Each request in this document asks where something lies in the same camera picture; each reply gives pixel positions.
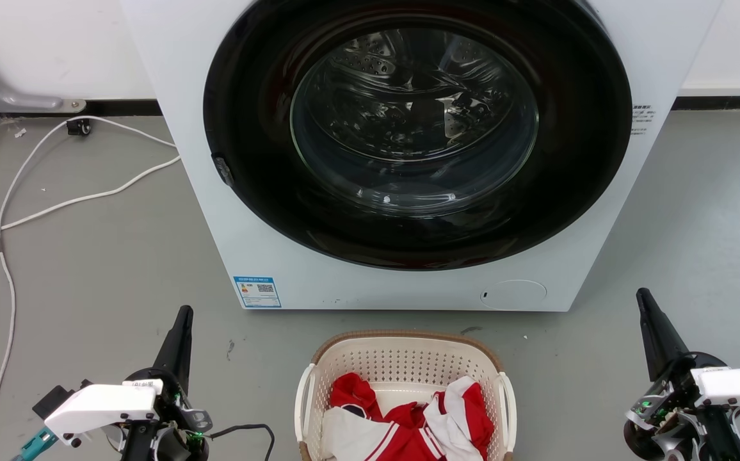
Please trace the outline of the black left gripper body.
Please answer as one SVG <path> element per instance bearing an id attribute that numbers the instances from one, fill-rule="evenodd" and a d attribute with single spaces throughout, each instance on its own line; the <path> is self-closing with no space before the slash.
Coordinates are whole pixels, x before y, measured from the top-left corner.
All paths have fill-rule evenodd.
<path id="1" fill-rule="evenodd" d="M 189 368 L 147 368 L 131 374 L 124 384 L 162 382 L 151 411 L 141 418 L 123 417 L 125 439 L 120 461 L 208 461 L 209 443 L 203 433 L 213 424 L 206 411 L 188 401 Z"/>

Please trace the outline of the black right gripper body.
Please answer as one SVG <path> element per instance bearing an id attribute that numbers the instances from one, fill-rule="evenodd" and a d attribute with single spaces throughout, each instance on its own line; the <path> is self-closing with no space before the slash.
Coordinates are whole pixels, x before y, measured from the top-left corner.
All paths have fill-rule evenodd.
<path id="1" fill-rule="evenodd" d="M 682 352 L 646 359 L 652 385 L 627 412 L 623 437 L 644 461 L 740 461 L 735 403 L 700 399 L 695 371 L 721 371 L 711 354 Z"/>

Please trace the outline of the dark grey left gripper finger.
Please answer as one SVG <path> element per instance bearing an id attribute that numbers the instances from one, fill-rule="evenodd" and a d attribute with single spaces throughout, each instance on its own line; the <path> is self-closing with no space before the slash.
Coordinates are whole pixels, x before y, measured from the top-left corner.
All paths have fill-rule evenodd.
<path id="1" fill-rule="evenodd" d="M 165 336 L 152 366 L 152 376 L 173 386 L 179 385 L 182 392 L 189 390 L 193 317 L 191 306 L 183 305 L 178 309 L 173 326 Z"/>

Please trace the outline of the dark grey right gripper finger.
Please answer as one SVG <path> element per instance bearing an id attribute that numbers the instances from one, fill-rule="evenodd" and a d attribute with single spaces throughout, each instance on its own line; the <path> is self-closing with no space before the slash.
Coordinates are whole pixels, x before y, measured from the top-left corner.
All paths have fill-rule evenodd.
<path id="1" fill-rule="evenodd" d="M 689 350 L 649 289 L 637 289 L 636 301 L 648 377 L 656 382 L 673 361 L 685 357 Z"/>

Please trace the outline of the cream plastic laundry basket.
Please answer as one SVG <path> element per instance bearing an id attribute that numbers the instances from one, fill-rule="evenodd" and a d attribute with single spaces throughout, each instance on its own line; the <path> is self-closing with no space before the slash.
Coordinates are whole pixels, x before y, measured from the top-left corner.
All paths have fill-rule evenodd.
<path id="1" fill-rule="evenodd" d="M 485 412 L 495 424 L 488 461 L 513 461 L 517 403 L 499 357 L 475 338 L 416 330 L 347 332 L 318 348 L 300 377 L 294 403 L 301 461 L 324 461 L 321 422 L 333 382 L 346 373 L 367 380 L 382 412 L 426 401 L 462 376 L 475 379 L 482 387 Z"/>

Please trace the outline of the blue energy label sticker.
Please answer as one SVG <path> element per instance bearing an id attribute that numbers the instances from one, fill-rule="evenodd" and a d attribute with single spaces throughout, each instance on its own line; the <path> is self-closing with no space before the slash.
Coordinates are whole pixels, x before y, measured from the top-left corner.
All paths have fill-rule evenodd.
<path id="1" fill-rule="evenodd" d="M 281 309 L 273 277 L 233 277 L 239 301 L 244 309 Z"/>

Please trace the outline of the round white filter cover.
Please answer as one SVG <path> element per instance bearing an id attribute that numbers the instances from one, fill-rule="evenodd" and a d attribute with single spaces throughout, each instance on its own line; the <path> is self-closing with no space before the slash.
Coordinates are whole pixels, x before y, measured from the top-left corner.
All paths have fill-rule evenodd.
<path id="1" fill-rule="evenodd" d="M 532 280 L 505 280 L 484 289 L 481 303 L 497 311 L 539 311 L 547 289 Z"/>

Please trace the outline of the round black washing machine door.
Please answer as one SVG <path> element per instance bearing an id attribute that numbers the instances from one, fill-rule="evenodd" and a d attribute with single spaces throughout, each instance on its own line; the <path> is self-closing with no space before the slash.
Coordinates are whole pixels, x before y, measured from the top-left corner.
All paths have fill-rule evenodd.
<path id="1" fill-rule="evenodd" d="M 551 239 L 627 153 L 632 88 L 581 0 L 255 0 L 204 130 L 262 221 L 334 259 L 466 268 Z"/>

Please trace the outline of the red and white garment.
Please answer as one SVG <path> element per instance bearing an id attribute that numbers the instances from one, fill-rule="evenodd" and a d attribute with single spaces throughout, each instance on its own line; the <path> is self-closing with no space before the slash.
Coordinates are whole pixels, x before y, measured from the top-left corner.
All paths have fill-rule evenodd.
<path id="1" fill-rule="evenodd" d="M 495 426 L 480 384 L 468 376 L 428 402 L 382 414 L 376 392 L 358 374 L 335 380 L 321 423 L 324 461 L 488 461 Z"/>

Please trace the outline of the white front-load washing machine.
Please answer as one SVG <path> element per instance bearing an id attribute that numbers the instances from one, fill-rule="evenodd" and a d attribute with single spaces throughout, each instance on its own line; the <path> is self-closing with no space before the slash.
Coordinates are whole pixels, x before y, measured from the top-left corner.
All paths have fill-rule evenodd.
<path id="1" fill-rule="evenodd" d="M 255 0 L 121 4 L 230 282 L 234 286 L 233 277 L 275 280 L 282 308 L 249 310 L 496 311 L 481 303 L 484 289 L 505 280 L 532 280 L 547 289 L 539 311 L 566 312 L 618 219 L 722 3 L 581 1 L 607 27 L 631 79 L 631 137 L 618 172 L 598 201 L 551 239 L 507 259 L 439 271 L 375 268 L 303 247 L 262 221 L 221 178 L 204 130 L 204 85 L 219 44 Z M 236 297 L 242 307 L 237 291 Z"/>

